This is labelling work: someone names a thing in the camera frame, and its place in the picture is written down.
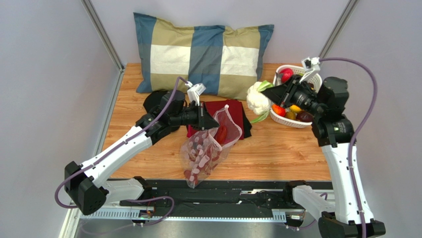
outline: robotic arm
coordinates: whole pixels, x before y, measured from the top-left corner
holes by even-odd
[[[170,91],[162,97],[160,105],[142,116],[113,145],[80,165],[72,161],[65,167],[65,191],[84,215],[96,212],[105,203],[138,199],[147,189],[141,177],[119,181],[107,179],[136,154],[169,135],[173,128],[191,125],[197,130],[205,130],[219,126],[199,101],[205,86],[190,82],[186,85],[190,87],[189,106],[184,105],[184,93]]]
[[[365,198],[356,163],[356,145],[350,144],[354,129],[343,113],[349,98],[347,81],[326,78],[318,93],[307,81],[319,71],[319,58],[302,61],[306,72],[262,93],[281,107],[297,105],[314,116],[312,131],[328,162],[335,194],[335,207],[318,196],[304,181],[287,185],[286,200],[299,204],[318,220],[322,237],[365,237],[385,234],[384,223],[376,221]],[[352,146],[352,157],[348,150]]]

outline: yellow fruit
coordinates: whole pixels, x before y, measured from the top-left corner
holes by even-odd
[[[296,120],[296,114],[294,112],[286,112],[284,117],[290,120]]]
[[[299,113],[300,111],[301,111],[302,109],[300,109],[298,106],[296,106],[296,105],[292,105],[291,107],[290,107],[290,111],[291,112],[294,112],[294,113]]]

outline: cauliflower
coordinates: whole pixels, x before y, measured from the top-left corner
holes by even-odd
[[[256,82],[248,89],[248,95],[246,96],[246,102],[248,103],[248,108],[256,115],[262,115],[269,111],[271,107],[271,101],[260,93],[259,87],[261,82]]]

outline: white wall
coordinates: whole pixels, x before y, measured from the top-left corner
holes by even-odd
[[[358,136],[358,164],[386,238],[421,237],[421,12],[421,1],[360,1],[329,52],[366,64],[378,78],[375,109]],[[369,77],[332,62],[323,64],[322,75],[349,81],[346,115],[356,128],[369,106]]]
[[[118,72],[80,1],[0,5],[0,237],[58,237],[54,190],[93,155]]]
[[[92,0],[124,64],[141,62],[133,12],[160,17],[176,26],[274,24],[264,62],[300,62],[317,56],[347,0]]]

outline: wooden table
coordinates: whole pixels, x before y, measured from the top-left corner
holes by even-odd
[[[272,82],[281,64],[265,64],[262,80]],[[104,149],[122,137],[146,111],[142,106],[148,94],[135,90],[142,81],[141,65],[127,65],[117,102],[107,131]],[[226,100],[201,96],[202,101]],[[257,116],[242,102],[246,116]],[[219,164],[208,179],[219,180],[330,180],[327,162],[311,128],[291,128],[270,117],[253,124],[252,137],[239,140],[226,161]],[[184,179],[179,151],[187,139],[186,129],[163,138],[142,151],[113,174],[113,178],[142,176],[147,179]]]

